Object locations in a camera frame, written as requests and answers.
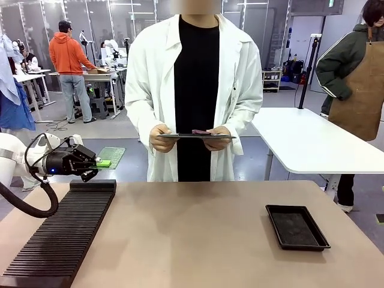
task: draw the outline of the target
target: black pants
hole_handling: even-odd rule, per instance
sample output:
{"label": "black pants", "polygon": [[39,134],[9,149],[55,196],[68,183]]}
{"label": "black pants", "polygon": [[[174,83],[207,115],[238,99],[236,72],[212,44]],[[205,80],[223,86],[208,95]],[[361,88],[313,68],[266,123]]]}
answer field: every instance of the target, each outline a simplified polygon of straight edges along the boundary
{"label": "black pants", "polygon": [[355,195],[353,194],[354,174],[343,174],[337,188],[338,203],[344,206],[353,206]]}

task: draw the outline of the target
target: hair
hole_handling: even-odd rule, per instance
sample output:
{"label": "hair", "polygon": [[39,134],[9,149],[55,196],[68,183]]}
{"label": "hair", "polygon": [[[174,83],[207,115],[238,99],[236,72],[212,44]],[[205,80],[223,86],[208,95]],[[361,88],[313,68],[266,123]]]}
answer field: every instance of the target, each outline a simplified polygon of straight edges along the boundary
{"label": "hair", "polygon": [[384,16],[384,0],[368,0],[363,8],[362,17],[370,27]]}
{"label": "hair", "polygon": [[59,26],[59,31],[62,32],[62,33],[68,33],[68,29],[69,28],[65,28],[65,27],[60,27]]}

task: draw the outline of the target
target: orange hoodie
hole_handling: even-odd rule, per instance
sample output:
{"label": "orange hoodie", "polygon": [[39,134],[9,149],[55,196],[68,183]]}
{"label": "orange hoodie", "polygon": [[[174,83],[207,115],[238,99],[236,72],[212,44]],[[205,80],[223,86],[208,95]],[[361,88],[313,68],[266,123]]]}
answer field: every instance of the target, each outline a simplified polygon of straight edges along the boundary
{"label": "orange hoodie", "polygon": [[82,75],[81,64],[89,69],[96,69],[86,58],[79,42],[66,33],[55,33],[55,37],[49,43],[49,55],[60,74]]}

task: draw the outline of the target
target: hand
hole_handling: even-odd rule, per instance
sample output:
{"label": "hand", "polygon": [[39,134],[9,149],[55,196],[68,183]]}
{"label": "hand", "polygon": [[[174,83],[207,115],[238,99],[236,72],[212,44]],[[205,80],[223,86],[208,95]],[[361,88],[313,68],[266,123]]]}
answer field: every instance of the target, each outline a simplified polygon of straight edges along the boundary
{"label": "hand", "polygon": [[[212,135],[231,135],[230,131],[224,126],[208,130],[208,132],[211,132]],[[214,152],[224,150],[231,141],[231,139],[204,139],[204,144],[208,150]]]}
{"label": "hand", "polygon": [[149,141],[158,152],[168,153],[174,147],[178,139],[158,137],[159,134],[171,134],[167,125],[160,124],[155,126],[149,134]]}

